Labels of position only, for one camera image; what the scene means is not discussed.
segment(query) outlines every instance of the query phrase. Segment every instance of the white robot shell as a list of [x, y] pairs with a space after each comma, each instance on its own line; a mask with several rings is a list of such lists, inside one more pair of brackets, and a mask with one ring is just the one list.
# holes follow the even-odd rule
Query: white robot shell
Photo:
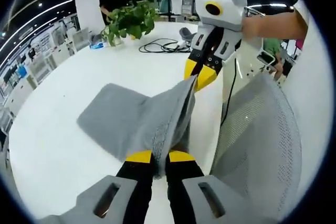
[[247, 0], [195, 0], [203, 24], [240, 31]]

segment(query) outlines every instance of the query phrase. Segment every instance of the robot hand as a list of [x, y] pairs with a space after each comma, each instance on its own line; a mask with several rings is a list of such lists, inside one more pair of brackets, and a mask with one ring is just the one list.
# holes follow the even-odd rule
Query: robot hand
[[198, 75], [196, 91], [213, 82], [242, 39], [242, 20], [247, 0], [195, 0], [201, 22], [192, 41], [184, 78]]

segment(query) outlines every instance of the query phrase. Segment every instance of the potted plant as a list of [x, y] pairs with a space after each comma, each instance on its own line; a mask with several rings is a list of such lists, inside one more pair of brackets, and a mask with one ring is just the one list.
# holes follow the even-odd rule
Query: potted plant
[[115, 38], [126, 38], [127, 34], [140, 39], [143, 34], [149, 34], [154, 29], [155, 18], [155, 9], [150, 8], [148, 1], [115, 9], [108, 17], [110, 25], [102, 31], [102, 36], [111, 46], [115, 46]]

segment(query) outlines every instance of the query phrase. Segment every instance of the black cable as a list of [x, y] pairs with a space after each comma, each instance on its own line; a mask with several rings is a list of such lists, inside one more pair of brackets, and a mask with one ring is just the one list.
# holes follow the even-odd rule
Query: black cable
[[[168, 42], [168, 43], [165, 43], [165, 44], [159, 44], [159, 43], [156, 43], [157, 41], [159, 40], [170, 40], [171, 42]], [[172, 44], [177, 44], [178, 41], [175, 40], [175, 39], [167, 39], [167, 38], [161, 38], [161, 39], [156, 39], [152, 42], [149, 42], [141, 47], [139, 47], [139, 52], [144, 52], [144, 53], [154, 53], [154, 54], [161, 54], [161, 53], [172, 53], [172, 52], [191, 52], [190, 51], [190, 47], [189, 46], [185, 46], [183, 48], [171, 48], [171, 47], [168, 47], [169, 45], [172, 45]], [[153, 45], [157, 45], [160, 47], [160, 51], [151, 51], [151, 50], [148, 50], [147, 47], [148, 46], [153, 46]]]
[[224, 117], [223, 117], [222, 122], [220, 123], [220, 124], [221, 124], [221, 125], [220, 125], [221, 127], [222, 127], [222, 125], [223, 125], [223, 123], [224, 123], [224, 121], [225, 121], [225, 119], [226, 119], [226, 117], [227, 117], [227, 112], [228, 112], [228, 110], [229, 110], [229, 105], [230, 105], [231, 95], [232, 95], [233, 87], [234, 87], [235, 82], [236, 82], [236, 77], [237, 77], [237, 59], [235, 59], [235, 76], [233, 77], [233, 82], [232, 82], [232, 85], [231, 85], [231, 90], [230, 90], [229, 98], [227, 99], [227, 106], [226, 106], [225, 115], [224, 115]]

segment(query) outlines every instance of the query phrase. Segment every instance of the white table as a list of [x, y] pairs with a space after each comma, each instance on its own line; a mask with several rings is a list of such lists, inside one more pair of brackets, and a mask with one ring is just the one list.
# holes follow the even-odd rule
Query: white table
[[[138, 47], [157, 38], [179, 39], [179, 29], [197, 26], [156, 23], [141, 40], [125, 39], [115, 48], [85, 48], [54, 70], [30, 95], [10, 131], [15, 182], [28, 210], [36, 218], [60, 215], [76, 197], [122, 163], [87, 136], [76, 119], [107, 83], [148, 96], [183, 80], [188, 54], [142, 54]], [[191, 121], [190, 152], [204, 173], [215, 154], [222, 110], [223, 77], [196, 94]], [[155, 180], [146, 223], [172, 223], [166, 180]]]

